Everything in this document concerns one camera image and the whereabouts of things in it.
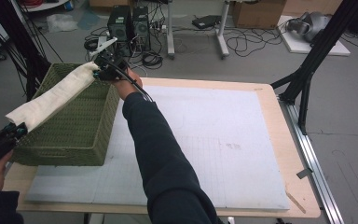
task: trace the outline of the black pole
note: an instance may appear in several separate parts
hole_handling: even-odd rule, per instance
[[[50,63],[38,51],[9,0],[0,0],[0,24],[25,61],[27,101],[30,101],[36,93],[38,84],[45,77]]]
[[[271,84],[272,88],[276,89],[289,83],[284,93],[280,94],[280,99],[289,105],[293,105],[297,96],[302,92],[298,125],[303,134],[307,134],[306,116],[312,77],[324,58],[344,34],[356,13],[358,13],[358,0],[343,0],[298,70]]]

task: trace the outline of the dark sleeve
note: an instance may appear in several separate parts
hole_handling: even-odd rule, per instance
[[[19,193],[0,191],[0,224],[22,224],[22,216],[16,212]]]
[[[153,223],[217,223],[211,200],[155,103],[132,93],[123,114],[135,143]]]

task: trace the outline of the rolled white fabric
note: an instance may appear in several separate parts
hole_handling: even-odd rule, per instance
[[[16,125],[25,122],[28,132],[30,132],[85,90],[95,80],[92,71],[98,68],[95,63],[85,63],[78,66],[49,91],[16,108],[6,117]]]

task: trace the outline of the cardboard box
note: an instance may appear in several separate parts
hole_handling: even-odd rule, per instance
[[[282,15],[286,0],[262,0],[236,3],[232,18],[238,28],[274,29]]]
[[[319,11],[333,15],[341,2],[342,0],[287,0],[282,14],[299,17],[304,12]]]

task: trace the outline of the white foam board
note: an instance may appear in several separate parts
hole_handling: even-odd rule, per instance
[[[286,21],[291,20],[293,17],[291,16],[281,16],[278,21],[278,25],[284,24]],[[287,49],[291,53],[303,53],[307,54],[310,52],[311,47],[310,43],[304,40],[304,38],[297,34],[296,32],[286,31],[285,27],[279,29],[283,42],[286,45]],[[342,45],[341,42],[336,43],[336,45],[330,50],[328,55],[337,55],[337,56],[350,56],[351,53]]]
[[[252,91],[146,86],[215,207],[289,209]],[[127,121],[117,109],[102,167],[40,166],[27,200],[146,204]]]

